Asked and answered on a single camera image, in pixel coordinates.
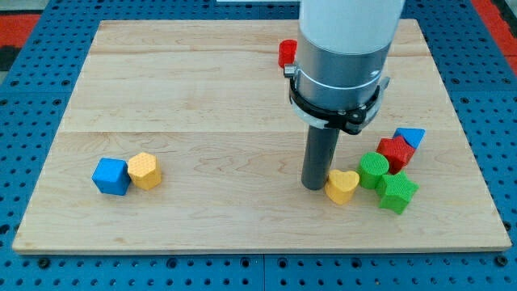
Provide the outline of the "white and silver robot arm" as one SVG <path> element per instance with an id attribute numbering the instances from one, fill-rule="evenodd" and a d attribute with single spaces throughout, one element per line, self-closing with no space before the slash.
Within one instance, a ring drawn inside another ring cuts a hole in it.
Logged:
<path id="1" fill-rule="evenodd" d="M 404 0 L 302 0 L 296 90 L 312 105 L 351 110 L 374 94 Z"/>

